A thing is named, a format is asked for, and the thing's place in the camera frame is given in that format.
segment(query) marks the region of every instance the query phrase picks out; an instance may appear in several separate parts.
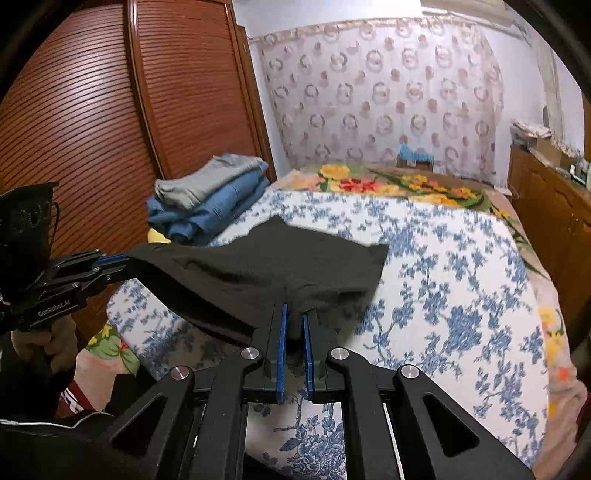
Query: folded clothes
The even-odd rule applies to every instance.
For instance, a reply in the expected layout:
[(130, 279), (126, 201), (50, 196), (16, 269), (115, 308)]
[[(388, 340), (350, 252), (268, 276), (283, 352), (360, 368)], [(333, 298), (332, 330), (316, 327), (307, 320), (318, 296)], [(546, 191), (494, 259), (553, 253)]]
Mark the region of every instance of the folded clothes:
[(267, 168), (263, 162), (190, 210), (171, 207), (152, 197), (148, 200), (148, 224), (173, 242), (205, 245), (262, 196), (269, 185), (264, 177)]
[(419, 161), (433, 163), (433, 156), (429, 155), (425, 151), (412, 151), (411, 148), (406, 144), (400, 145), (400, 152), (398, 153), (400, 158), (407, 161)]
[(291, 306), (290, 332), (301, 332), (301, 314), (312, 308), (327, 325), (357, 322), (387, 253), (387, 245), (366, 247), (275, 216), (221, 247), (141, 244), (128, 255), (137, 260), (144, 286), (168, 308), (211, 335), (245, 345), (269, 322), (275, 301)]
[(224, 184), (263, 164), (258, 157), (224, 153), (213, 157), (195, 173), (176, 180), (156, 180), (156, 197), (163, 203), (190, 210)]

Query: sleeve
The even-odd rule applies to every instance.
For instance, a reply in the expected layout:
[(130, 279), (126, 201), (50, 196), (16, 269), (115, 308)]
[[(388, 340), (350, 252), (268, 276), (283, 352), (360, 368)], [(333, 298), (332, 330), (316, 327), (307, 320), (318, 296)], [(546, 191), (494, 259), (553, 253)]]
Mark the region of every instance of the sleeve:
[(0, 336), (0, 417), (54, 417), (60, 394), (74, 378), (74, 370), (51, 378), (35, 373), (14, 351), (10, 332)]

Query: metal screw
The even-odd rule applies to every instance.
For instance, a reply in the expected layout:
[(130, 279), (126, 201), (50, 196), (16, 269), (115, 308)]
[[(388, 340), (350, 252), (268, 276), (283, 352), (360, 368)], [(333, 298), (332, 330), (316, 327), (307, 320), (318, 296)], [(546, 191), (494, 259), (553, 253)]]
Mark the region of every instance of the metal screw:
[(247, 346), (242, 352), (240, 352), (240, 355), (244, 360), (254, 360), (259, 356), (259, 353), (258, 348)]
[(412, 378), (418, 377), (420, 370), (417, 367), (415, 367), (414, 365), (404, 365), (401, 368), (400, 373), (402, 373), (403, 377), (412, 379)]
[(336, 360), (344, 360), (349, 356), (349, 351), (346, 348), (338, 346), (330, 351), (330, 356)]
[(175, 380), (182, 380), (183, 378), (187, 378), (191, 371), (186, 365), (180, 365), (179, 367), (174, 367), (170, 371), (170, 376)]

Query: yellow cloth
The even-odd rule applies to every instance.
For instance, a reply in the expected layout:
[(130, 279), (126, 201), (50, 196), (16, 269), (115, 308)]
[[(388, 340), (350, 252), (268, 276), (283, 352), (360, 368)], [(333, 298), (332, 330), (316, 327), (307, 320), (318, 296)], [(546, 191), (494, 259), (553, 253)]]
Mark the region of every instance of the yellow cloth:
[(148, 230), (148, 243), (151, 244), (169, 244), (170, 240), (166, 238), (160, 232), (157, 232), (153, 228)]

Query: blue floral bedsheet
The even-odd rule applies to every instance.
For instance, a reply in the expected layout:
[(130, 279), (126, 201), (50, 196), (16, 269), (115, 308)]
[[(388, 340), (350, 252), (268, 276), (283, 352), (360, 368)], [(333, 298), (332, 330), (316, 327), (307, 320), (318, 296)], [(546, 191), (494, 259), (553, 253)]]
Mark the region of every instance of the blue floral bedsheet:
[[(544, 436), (548, 374), (534, 292), (499, 220), (398, 199), (268, 191), (214, 244), (272, 215), (389, 244), (373, 302), (360, 321), (338, 326), (340, 344), (383, 367), (418, 366), (531, 467)], [(234, 350), (169, 311), (137, 280), (113, 295), (108, 316), (156, 378), (179, 364), (214, 365)], [(283, 405), (251, 405), (246, 452), (293, 478), (345, 478), (340, 407), (307, 401), (296, 359), (286, 394)]]

